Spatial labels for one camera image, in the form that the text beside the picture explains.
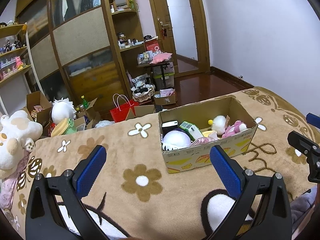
door handle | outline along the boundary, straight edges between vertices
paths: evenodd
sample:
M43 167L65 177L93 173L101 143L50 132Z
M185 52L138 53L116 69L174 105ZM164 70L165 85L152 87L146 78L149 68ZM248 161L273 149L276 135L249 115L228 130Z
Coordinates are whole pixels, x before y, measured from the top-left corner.
M171 24L163 24L163 22L160 22L161 26L170 26Z

baseboard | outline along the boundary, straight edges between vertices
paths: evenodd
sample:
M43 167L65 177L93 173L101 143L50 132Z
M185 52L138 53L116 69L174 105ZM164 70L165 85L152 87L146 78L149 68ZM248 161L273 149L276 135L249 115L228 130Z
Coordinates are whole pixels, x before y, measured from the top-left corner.
M193 65L193 66L198 66L198 61L196 61L195 59L192 59L192 58L188 58L188 57L185 57L185 56L182 56L182 55L179 55L177 54L177 59L185 62L185 63L188 63L190 65Z
M230 73L228 72L225 72L219 68L216 68L216 67L210 67L210 72L211 73L214 73L216 76L218 77L221 77L223 79L227 79L239 86L241 86L243 89L250 89L250 88L253 88L254 86L251 85L250 83L234 76L234 75L231 75Z

beige blanket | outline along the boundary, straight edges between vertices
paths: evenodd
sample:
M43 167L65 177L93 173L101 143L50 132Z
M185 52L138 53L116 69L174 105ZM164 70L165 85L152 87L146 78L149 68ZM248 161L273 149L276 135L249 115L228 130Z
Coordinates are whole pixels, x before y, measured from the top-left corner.
M259 175L280 172L290 201L312 187L307 180L305 156L287 143L292 130L317 143L320 141L320 134L306 123L304 116L261 87L227 96L239 100L259 124L249 152L235 157L240 165ZM216 229L234 203L211 165L167 173L161 155L158 117L150 114L104 128L37 141L13 200L15 228L23 238L28 195L35 175L40 172L55 176L75 168L97 144L107 149L107 161L89 196L82 201L110 237L200 240ZM60 210L70 228L76 231L63 205Z

shelf unit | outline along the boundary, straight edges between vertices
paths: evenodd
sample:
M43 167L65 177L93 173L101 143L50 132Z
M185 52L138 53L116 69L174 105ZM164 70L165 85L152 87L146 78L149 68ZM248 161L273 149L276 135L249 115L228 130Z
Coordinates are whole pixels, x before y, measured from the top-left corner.
M133 0L133 3L135 5L134 9L128 8L123 11L116 11L114 13L111 13L109 4L112 3L113 0L105 0L105 4L110 15L110 18L108 17L109 25L111 31L114 31L114 37L116 38L115 49L118 61L120 64L123 78L126 82L128 94L132 96L132 91L129 85L130 83L128 81L126 71L128 71L133 78L141 74L144 74L143 69L139 69L136 67L137 55L145 51L144 44L135 45L127 49L121 49L117 44L118 38L116 34L124 33L127 40L130 39L132 41L133 39L136 39L138 41L143 41L143 33L139 19L139 14L136 11L137 4L135 0Z
M136 48L139 48L139 47L143 47L144 44L139 44L139 45L133 45L131 46L130 48L127 48L127 49L121 49L120 52L124 52L124 51L127 51L127 50L130 50L130 49L136 49Z
M0 81L0 105L4 111L3 114L6 114L6 115L13 114L18 109L23 108L26 104L25 95L31 93L30 87L29 87L28 82L25 77L25 73L27 71L32 69L34 76L36 78L37 84L39 86L39 89L41 90L41 92L43 92L42 87L39 82L39 79L36 74L36 70L33 65L33 61L32 61L32 56L31 56L30 46L29 46L27 25L18 24L18 25L9 25L9 26L0 28L0 39L6 38L9 36L16 36L21 31L23 31L23 33L25 32L27 46L0 54L0 60L1 60L3 58L7 58L7 57L20 56L20 55L27 52L28 56L29 56L29 60L30 60L29 65L24 66L22 69L10 74L8 77L6 77ZM19 80L18 80L18 77L22 77L24 85L25 85L24 88L21 87ZM15 105L15 106L13 107L14 109L8 109L6 107L6 105L10 105L11 108L13 105Z

door frame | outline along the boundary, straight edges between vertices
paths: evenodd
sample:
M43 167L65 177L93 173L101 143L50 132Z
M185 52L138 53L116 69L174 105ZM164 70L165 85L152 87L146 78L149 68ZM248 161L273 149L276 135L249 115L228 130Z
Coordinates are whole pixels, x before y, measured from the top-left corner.
M155 1L154 0L149 0L149 1L150 1L150 5L151 5L151 12L152 12L152 17L153 17L153 22L154 22L155 29L156 29L156 35L159 37L158 38L158 42L160 43L160 46L162 46L161 30L160 30L159 21L157 19ZM175 73L174 74L175 77L192 75L192 74L196 74L196 73L210 72L210 54L209 54L209 38L208 38L207 22L206 22L206 19L205 19L203 1L199 0L199 4L200 4L200 12L201 12L202 24L204 26L204 43L205 43L206 66L204 68L204 71L199 69L199 70L192 70L192 71L187 71L187 72L182 72L182 73Z

